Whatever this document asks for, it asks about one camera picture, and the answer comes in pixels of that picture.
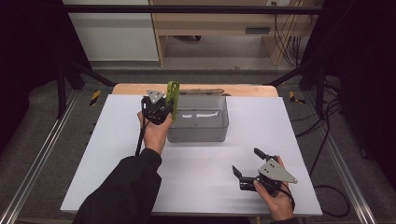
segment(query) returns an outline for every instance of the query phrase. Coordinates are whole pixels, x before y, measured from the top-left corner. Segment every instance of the wooden cabinet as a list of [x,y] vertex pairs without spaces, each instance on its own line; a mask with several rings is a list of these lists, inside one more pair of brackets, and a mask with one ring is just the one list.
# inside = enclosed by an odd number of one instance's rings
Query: wooden cabinet
[[[151,5],[177,6],[258,6],[267,0],[149,0]],[[315,6],[316,0],[291,0],[289,6]],[[259,35],[279,65],[282,52],[291,36],[310,35],[315,22],[309,16],[257,14],[152,14],[160,62],[163,64],[169,35]]]

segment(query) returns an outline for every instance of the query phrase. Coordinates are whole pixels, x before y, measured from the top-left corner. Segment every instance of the wooden table edge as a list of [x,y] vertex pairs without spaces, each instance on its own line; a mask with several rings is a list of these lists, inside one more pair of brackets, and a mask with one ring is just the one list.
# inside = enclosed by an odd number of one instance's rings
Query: wooden table edge
[[[166,91],[167,84],[151,83],[120,83],[117,84],[112,94],[147,95],[147,89]],[[249,84],[180,84],[181,90],[188,89],[223,89],[231,96],[260,96],[278,97],[277,90],[273,86],[249,85]]]

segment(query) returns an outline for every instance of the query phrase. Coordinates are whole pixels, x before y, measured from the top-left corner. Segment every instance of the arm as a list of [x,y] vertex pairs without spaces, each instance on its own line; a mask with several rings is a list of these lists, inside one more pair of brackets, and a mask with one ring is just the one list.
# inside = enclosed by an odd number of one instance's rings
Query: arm
[[[279,164],[284,166],[283,161],[278,157]],[[256,188],[259,195],[264,199],[265,203],[268,205],[271,216],[275,222],[273,224],[298,224],[299,221],[297,217],[294,217],[293,210],[291,208],[290,198],[282,193],[278,192],[275,197],[271,196],[263,185],[258,181],[254,181],[254,187]],[[289,191],[284,185],[281,188],[285,191]]]
[[[137,115],[142,120],[141,112]],[[157,199],[161,177],[161,153],[172,118],[162,125],[149,123],[139,157],[122,159],[104,183],[94,191],[73,223],[146,223]]]

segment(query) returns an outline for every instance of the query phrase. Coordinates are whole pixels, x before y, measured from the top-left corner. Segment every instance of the green gripper part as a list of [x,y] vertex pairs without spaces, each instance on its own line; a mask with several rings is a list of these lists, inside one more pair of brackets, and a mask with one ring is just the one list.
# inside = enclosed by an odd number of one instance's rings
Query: green gripper part
[[171,101],[171,99],[174,100],[173,113],[172,113],[173,121],[176,120],[179,86],[180,86],[180,84],[178,82],[169,81],[168,88],[166,90],[166,105],[169,105],[169,102]]

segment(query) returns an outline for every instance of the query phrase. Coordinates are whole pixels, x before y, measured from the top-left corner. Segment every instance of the sleeve cuff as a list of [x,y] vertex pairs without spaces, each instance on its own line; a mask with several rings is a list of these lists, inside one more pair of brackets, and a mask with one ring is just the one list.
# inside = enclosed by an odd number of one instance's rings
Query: sleeve cuff
[[161,163],[163,162],[160,154],[147,147],[143,149],[138,158],[147,162],[155,171],[158,170]]

